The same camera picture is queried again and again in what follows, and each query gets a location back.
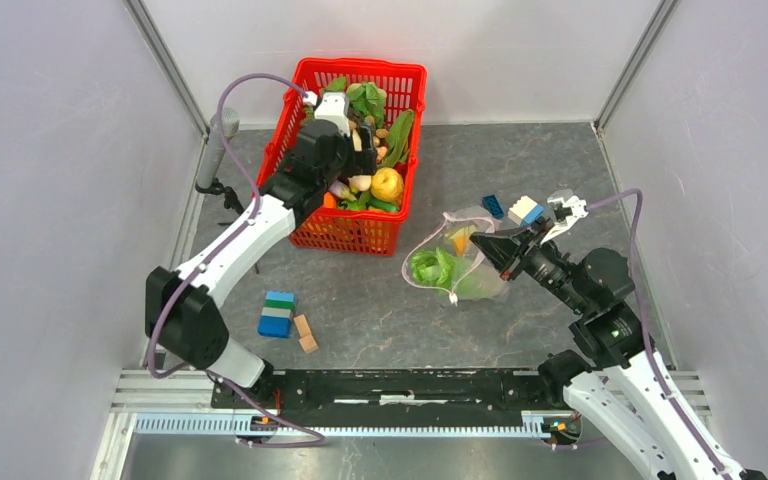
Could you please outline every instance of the wooden block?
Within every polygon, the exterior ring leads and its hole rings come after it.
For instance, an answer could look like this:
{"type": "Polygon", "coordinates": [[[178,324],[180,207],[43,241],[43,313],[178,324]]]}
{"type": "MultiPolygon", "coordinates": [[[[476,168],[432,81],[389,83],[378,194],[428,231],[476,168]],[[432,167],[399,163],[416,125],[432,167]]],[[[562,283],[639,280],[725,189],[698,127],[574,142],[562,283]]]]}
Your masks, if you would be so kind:
{"type": "Polygon", "coordinates": [[[313,335],[306,335],[300,338],[299,344],[302,346],[305,353],[311,353],[319,348],[319,345],[316,344],[316,340],[313,339],[313,335]]]}
{"type": "Polygon", "coordinates": [[[299,331],[299,337],[304,338],[313,335],[313,332],[310,331],[310,325],[307,323],[307,318],[304,315],[294,318],[293,322],[296,324],[296,330],[299,331]]]}

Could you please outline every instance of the red plastic crate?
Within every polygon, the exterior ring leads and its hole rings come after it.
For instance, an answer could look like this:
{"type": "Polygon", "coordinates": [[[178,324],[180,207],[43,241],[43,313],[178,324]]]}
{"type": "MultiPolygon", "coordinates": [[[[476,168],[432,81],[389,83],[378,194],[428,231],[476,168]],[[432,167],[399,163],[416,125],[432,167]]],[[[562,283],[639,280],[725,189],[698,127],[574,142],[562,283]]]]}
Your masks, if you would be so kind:
{"type": "MultiPolygon", "coordinates": [[[[398,213],[381,213],[322,207],[290,235],[290,241],[297,247],[391,256],[396,251],[399,228],[410,214],[414,172],[419,164],[419,130],[422,111],[425,110],[425,68],[421,65],[361,58],[305,58],[296,67],[293,81],[306,90],[319,92],[321,87],[341,75],[348,77],[349,83],[375,82],[387,92],[388,125],[402,110],[411,108],[416,112],[408,138],[408,161],[395,167],[405,180],[402,208],[398,213]]],[[[284,109],[275,134],[264,149],[264,160],[257,177],[258,185],[262,185],[278,169],[284,151],[295,145],[296,134],[301,128],[299,124],[304,116],[301,98],[289,90],[284,95],[284,109]]]]}

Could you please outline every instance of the wire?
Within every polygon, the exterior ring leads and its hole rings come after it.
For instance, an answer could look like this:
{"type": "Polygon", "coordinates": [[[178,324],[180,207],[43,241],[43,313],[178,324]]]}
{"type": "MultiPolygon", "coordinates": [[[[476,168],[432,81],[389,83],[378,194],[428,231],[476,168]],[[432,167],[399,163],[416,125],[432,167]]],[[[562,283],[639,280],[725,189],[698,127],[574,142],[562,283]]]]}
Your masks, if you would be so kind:
{"type": "MultiPolygon", "coordinates": [[[[302,87],[296,85],[295,83],[279,77],[277,75],[272,75],[269,73],[252,73],[249,75],[244,75],[233,82],[231,82],[230,85],[228,85],[227,88],[225,88],[225,91],[222,92],[222,95],[219,97],[219,105],[216,108],[216,118],[218,122],[218,128],[217,131],[222,132],[224,131],[224,125],[222,124],[222,109],[225,107],[225,101],[228,98],[228,95],[230,95],[231,91],[234,90],[238,85],[240,85],[243,82],[246,82],[248,80],[253,80],[255,78],[263,78],[267,80],[274,80],[279,83],[283,83],[284,85],[288,86],[289,88],[295,90],[299,93],[299,95],[303,96],[305,95],[305,91],[302,87]]],[[[224,135],[222,135],[222,145],[225,147],[225,152],[231,157],[231,159],[234,161],[234,163],[237,164],[237,167],[240,169],[240,172],[242,172],[243,176],[248,181],[249,186],[252,189],[252,193],[254,195],[254,207],[252,208],[252,212],[249,214],[249,216],[246,218],[246,221],[242,222],[242,224],[237,227],[233,232],[231,232],[230,235],[228,235],[222,242],[219,243],[219,245],[216,246],[213,250],[210,251],[210,253],[207,254],[207,256],[202,261],[202,268],[195,268],[192,272],[190,272],[187,277],[178,285],[178,287],[172,292],[172,295],[169,296],[169,299],[166,301],[166,304],[163,305],[163,309],[160,311],[160,315],[157,317],[157,323],[154,325],[154,330],[151,332],[151,339],[149,340],[148,344],[148,352],[146,353],[147,359],[148,359],[148,371],[151,373],[151,376],[154,378],[166,378],[169,375],[172,375],[173,373],[177,372],[178,370],[181,370],[186,366],[185,362],[181,362],[178,365],[175,365],[172,368],[169,368],[165,371],[159,371],[157,369],[157,364],[155,360],[155,354],[157,352],[157,344],[160,340],[160,332],[163,330],[163,325],[166,323],[166,321],[169,319],[169,314],[172,311],[172,308],[174,308],[175,304],[178,302],[178,299],[181,298],[181,295],[184,293],[184,290],[187,288],[188,285],[192,284],[193,280],[198,277],[204,268],[206,268],[208,265],[210,265],[210,262],[216,258],[217,255],[219,255],[222,250],[225,249],[231,242],[234,241],[237,237],[240,236],[241,233],[249,226],[249,220],[253,219],[258,212],[260,211],[261,206],[261,196],[260,192],[257,189],[257,184],[255,183],[254,179],[251,175],[249,175],[249,172],[246,170],[246,167],[243,165],[243,162],[240,161],[240,159],[237,157],[237,154],[234,153],[234,150],[231,148],[230,143],[228,142],[228,139],[225,138],[224,135]]],[[[294,430],[298,430],[299,432],[312,435],[316,437],[316,440],[312,440],[309,442],[293,442],[293,443],[281,443],[281,444],[255,444],[255,443],[249,443],[251,446],[260,447],[260,448],[293,448],[293,447],[312,447],[316,445],[321,445],[325,442],[325,436],[323,436],[320,433],[314,432],[313,430],[310,430],[308,428],[302,427],[301,425],[296,425],[293,422],[284,420],[282,418],[279,418],[269,412],[267,412],[263,407],[258,405],[257,402],[252,400],[251,397],[249,397],[243,389],[235,384],[234,382],[228,380],[228,379],[222,379],[219,375],[216,375],[216,373],[211,372],[209,370],[206,370],[207,373],[212,374],[214,377],[216,377],[217,382],[224,382],[226,385],[228,385],[231,390],[234,391],[237,395],[240,396],[246,403],[249,404],[253,409],[260,412],[265,417],[275,421],[276,423],[280,425],[284,425],[285,427],[292,428],[294,430]]]]}
{"type": "MultiPolygon", "coordinates": [[[[628,259],[631,270],[631,280],[635,285],[634,299],[637,301],[637,307],[640,309],[640,326],[643,335],[643,346],[646,349],[646,358],[649,360],[649,366],[652,368],[652,371],[655,372],[655,379],[661,386],[664,396],[669,400],[670,405],[672,405],[676,414],[681,418],[684,426],[690,431],[690,434],[708,456],[711,463],[714,464],[714,467],[719,472],[724,472],[726,469],[725,464],[723,464],[719,457],[717,457],[717,454],[714,453],[714,450],[708,445],[708,442],[705,441],[705,438],[702,436],[699,429],[693,425],[693,422],[690,420],[687,413],[685,413],[684,409],[681,408],[681,404],[679,404],[678,400],[673,397],[672,391],[670,390],[669,385],[667,385],[667,380],[664,378],[664,374],[661,372],[661,369],[658,368],[657,362],[655,361],[655,349],[652,346],[652,339],[649,337],[649,309],[646,305],[646,299],[643,296],[643,282],[640,278],[640,260],[637,257],[637,224],[640,220],[640,211],[643,209],[643,192],[641,192],[639,188],[631,188],[599,202],[587,205],[585,209],[588,212],[597,210],[632,195],[637,197],[637,203],[634,207],[634,214],[631,217],[631,233],[629,235],[631,245],[629,246],[628,259]]],[[[727,472],[722,473],[722,476],[725,480],[732,480],[732,476],[727,472]]]]}

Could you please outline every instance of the orange vegetable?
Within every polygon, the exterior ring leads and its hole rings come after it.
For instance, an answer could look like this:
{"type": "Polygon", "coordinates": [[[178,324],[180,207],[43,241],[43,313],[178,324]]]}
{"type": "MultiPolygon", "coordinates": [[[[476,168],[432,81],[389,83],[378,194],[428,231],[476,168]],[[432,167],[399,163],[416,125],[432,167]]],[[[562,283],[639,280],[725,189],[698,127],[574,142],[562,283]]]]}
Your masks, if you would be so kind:
{"type": "Polygon", "coordinates": [[[337,208],[337,199],[331,192],[325,192],[325,196],[322,198],[322,206],[325,208],[337,208]]]}

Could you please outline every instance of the purple cable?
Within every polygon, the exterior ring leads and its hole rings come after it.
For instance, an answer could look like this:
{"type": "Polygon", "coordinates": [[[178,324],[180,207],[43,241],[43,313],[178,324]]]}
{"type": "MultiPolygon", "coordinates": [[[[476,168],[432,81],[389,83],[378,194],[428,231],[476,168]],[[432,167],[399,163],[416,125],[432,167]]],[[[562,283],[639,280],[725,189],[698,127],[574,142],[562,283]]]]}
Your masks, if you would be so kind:
{"type": "MultiPolygon", "coordinates": [[[[222,124],[222,109],[225,107],[225,100],[228,98],[228,95],[231,93],[234,88],[236,88],[239,84],[247,81],[252,80],[255,78],[265,78],[267,80],[274,80],[276,82],[283,83],[284,85],[287,85],[289,88],[295,90],[299,93],[302,97],[305,96],[305,91],[302,87],[296,85],[295,83],[279,77],[277,75],[272,75],[269,73],[252,73],[249,75],[244,75],[233,82],[231,82],[230,85],[228,85],[227,88],[225,88],[225,91],[222,92],[222,95],[219,97],[219,105],[216,108],[216,118],[218,121],[218,132],[224,131],[224,126],[222,124]]],[[[252,212],[249,214],[248,218],[246,218],[247,221],[243,222],[239,227],[237,227],[236,230],[231,232],[228,237],[226,237],[222,242],[219,243],[219,245],[216,246],[210,253],[207,254],[207,256],[202,261],[202,264],[206,267],[210,264],[210,262],[216,258],[219,253],[222,252],[222,250],[225,249],[225,247],[228,246],[231,242],[234,241],[237,237],[240,236],[241,233],[249,226],[249,220],[255,217],[255,215],[258,214],[260,211],[260,205],[261,205],[261,197],[260,192],[257,189],[257,184],[255,183],[254,179],[251,175],[249,175],[249,172],[246,171],[246,167],[243,165],[243,162],[240,161],[240,159],[237,157],[237,154],[234,153],[234,150],[231,148],[231,144],[228,142],[228,139],[225,138],[225,136],[222,136],[222,145],[225,147],[225,152],[230,155],[231,159],[234,160],[234,163],[237,164],[237,167],[239,167],[240,171],[243,173],[243,176],[246,178],[246,180],[249,183],[249,186],[252,189],[252,192],[254,194],[254,208],[252,208],[252,212]]],[[[175,291],[172,292],[172,295],[169,296],[169,300],[166,301],[166,304],[163,305],[163,309],[160,311],[160,316],[157,318],[157,323],[154,325],[154,330],[151,332],[151,339],[148,343],[148,352],[146,354],[147,360],[148,360],[148,371],[151,373],[151,376],[154,378],[166,378],[169,375],[172,375],[173,373],[177,372],[178,370],[184,368],[186,365],[185,362],[181,362],[178,365],[175,365],[172,368],[167,369],[166,371],[159,371],[157,370],[157,364],[155,362],[155,353],[157,351],[157,343],[160,340],[160,332],[163,329],[163,325],[166,323],[166,320],[169,318],[169,314],[172,311],[172,308],[174,308],[175,303],[178,302],[178,299],[181,298],[181,295],[184,293],[184,290],[187,288],[187,285],[190,285],[193,280],[199,274],[201,273],[201,270],[198,268],[194,269],[192,272],[190,272],[189,275],[187,275],[187,278],[184,279],[184,281],[181,282],[180,285],[175,289],[175,291]]],[[[257,404],[254,400],[251,399],[246,393],[243,391],[242,388],[240,388],[237,384],[234,382],[225,379],[224,382],[228,385],[231,390],[233,390],[237,395],[239,395],[243,400],[245,400],[246,403],[248,403],[252,408],[260,412],[263,416],[281,424],[285,427],[293,428],[295,430],[298,430],[302,433],[306,433],[308,435],[312,435],[316,437],[316,440],[312,440],[309,442],[293,442],[293,443],[280,443],[280,444],[252,444],[252,446],[261,447],[261,448],[293,448],[293,447],[312,447],[316,445],[321,445],[325,442],[325,437],[317,432],[314,432],[313,430],[310,430],[308,428],[302,427],[301,425],[296,425],[295,423],[289,422],[287,420],[284,420],[282,418],[279,418],[269,412],[267,412],[263,407],[257,404]]]]}
{"type": "MultiPolygon", "coordinates": [[[[618,193],[604,200],[601,200],[599,202],[593,203],[591,205],[587,205],[586,210],[588,212],[597,210],[606,205],[610,205],[614,202],[618,202],[623,198],[629,197],[631,195],[637,196],[637,204],[634,207],[634,214],[631,217],[631,234],[630,234],[631,245],[629,247],[628,260],[629,260],[630,270],[631,270],[631,280],[635,285],[634,299],[637,300],[637,307],[640,309],[640,327],[641,327],[641,332],[643,334],[643,346],[646,348],[646,358],[649,360],[649,366],[652,368],[652,371],[655,372],[655,379],[658,381],[658,384],[661,386],[661,390],[663,390],[664,396],[666,396],[667,399],[669,399],[670,405],[673,406],[673,409],[676,411],[679,418],[681,418],[681,421],[690,431],[690,434],[693,435],[693,438],[696,440],[696,443],[699,444],[699,446],[708,456],[708,459],[711,460],[711,463],[714,464],[714,467],[716,467],[718,471],[722,472],[723,470],[725,470],[726,466],[723,464],[722,461],[720,461],[719,457],[717,457],[717,454],[710,447],[710,445],[708,445],[708,442],[706,442],[705,439],[702,437],[702,433],[699,432],[699,430],[693,425],[693,423],[690,420],[690,417],[688,417],[687,413],[685,413],[684,410],[681,408],[681,405],[678,403],[678,400],[676,400],[673,397],[670,397],[670,395],[672,395],[672,391],[670,391],[670,387],[669,385],[667,385],[667,380],[664,378],[664,374],[661,373],[661,369],[658,368],[657,364],[655,363],[655,349],[652,347],[652,339],[649,338],[649,313],[648,313],[649,310],[646,306],[646,299],[643,297],[643,291],[642,291],[643,282],[640,280],[640,271],[639,271],[640,262],[637,258],[637,244],[635,242],[637,239],[637,223],[640,220],[640,210],[643,208],[643,192],[641,192],[639,188],[631,188],[624,192],[618,193]]],[[[724,473],[723,478],[725,480],[732,480],[731,475],[728,473],[724,473]]]]}

